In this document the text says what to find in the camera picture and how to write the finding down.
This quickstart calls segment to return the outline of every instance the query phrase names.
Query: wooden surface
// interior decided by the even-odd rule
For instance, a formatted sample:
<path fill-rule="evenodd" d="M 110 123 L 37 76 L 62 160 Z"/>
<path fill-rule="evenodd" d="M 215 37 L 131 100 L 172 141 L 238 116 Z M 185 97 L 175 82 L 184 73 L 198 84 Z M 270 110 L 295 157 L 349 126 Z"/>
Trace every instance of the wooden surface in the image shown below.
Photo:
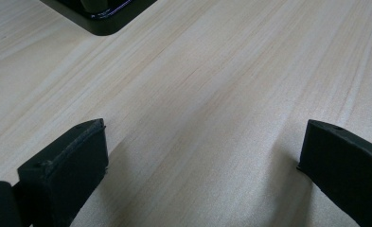
<path fill-rule="evenodd" d="M 0 180 L 99 117 L 72 226 L 356 226 L 295 166 L 310 118 L 372 142 L 372 0 L 159 0 L 108 37 L 0 0 Z"/>

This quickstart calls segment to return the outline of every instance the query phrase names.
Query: black object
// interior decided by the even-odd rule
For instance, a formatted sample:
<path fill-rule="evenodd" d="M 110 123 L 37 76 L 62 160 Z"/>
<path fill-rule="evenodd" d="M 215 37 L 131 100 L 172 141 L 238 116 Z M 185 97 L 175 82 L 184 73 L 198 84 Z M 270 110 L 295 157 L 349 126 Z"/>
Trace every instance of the black object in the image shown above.
<path fill-rule="evenodd" d="M 89 32 L 106 36 L 119 31 L 156 0 L 41 0 Z"/>
<path fill-rule="evenodd" d="M 298 169 L 361 226 L 372 226 L 372 144 L 310 120 Z"/>
<path fill-rule="evenodd" d="M 0 226 L 69 226 L 109 163 L 102 119 L 79 124 L 0 182 Z"/>

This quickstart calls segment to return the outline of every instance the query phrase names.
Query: table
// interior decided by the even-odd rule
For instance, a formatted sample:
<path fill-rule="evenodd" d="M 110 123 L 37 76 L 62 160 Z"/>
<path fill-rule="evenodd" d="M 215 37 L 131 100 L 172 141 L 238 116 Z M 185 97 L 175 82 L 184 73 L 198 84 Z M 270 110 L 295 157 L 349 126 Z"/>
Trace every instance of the table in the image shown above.
<path fill-rule="evenodd" d="M 295 167 L 308 119 L 372 143 L 372 0 L 159 0 L 107 37 L 0 0 L 0 180 L 99 117 L 72 226 L 357 226 Z"/>

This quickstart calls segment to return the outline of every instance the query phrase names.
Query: black plastic part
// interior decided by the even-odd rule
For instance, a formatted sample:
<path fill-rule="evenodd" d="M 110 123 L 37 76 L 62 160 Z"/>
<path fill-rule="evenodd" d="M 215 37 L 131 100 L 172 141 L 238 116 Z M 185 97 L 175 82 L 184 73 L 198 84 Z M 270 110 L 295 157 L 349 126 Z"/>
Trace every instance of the black plastic part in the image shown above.
<path fill-rule="evenodd" d="M 108 165 L 102 119 L 77 125 L 18 168 L 34 226 L 69 226 Z"/>
<path fill-rule="evenodd" d="M 106 36 L 119 31 L 156 0 L 41 0 L 89 32 Z"/>
<path fill-rule="evenodd" d="M 372 226 L 372 144 L 310 120 L 298 169 L 361 226 Z"/>
<path fill-rule="evenodd" d="M 22 227 L 11 185 L 0 182 L 0 227 Z"/>

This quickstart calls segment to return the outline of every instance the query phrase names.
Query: wood grain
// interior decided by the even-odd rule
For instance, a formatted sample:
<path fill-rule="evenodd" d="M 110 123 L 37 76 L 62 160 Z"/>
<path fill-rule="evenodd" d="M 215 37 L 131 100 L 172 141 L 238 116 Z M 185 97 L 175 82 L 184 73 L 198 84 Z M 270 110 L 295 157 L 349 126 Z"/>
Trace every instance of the wood grain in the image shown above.
<path fill-rule="evenodd" d="M 310 118 L 372 142 L 372 0 L 159 0 L 108 37 L 0 0 L 0 180 L 98 117 L 72 226 L 356 226 L 295 166 Z"/>

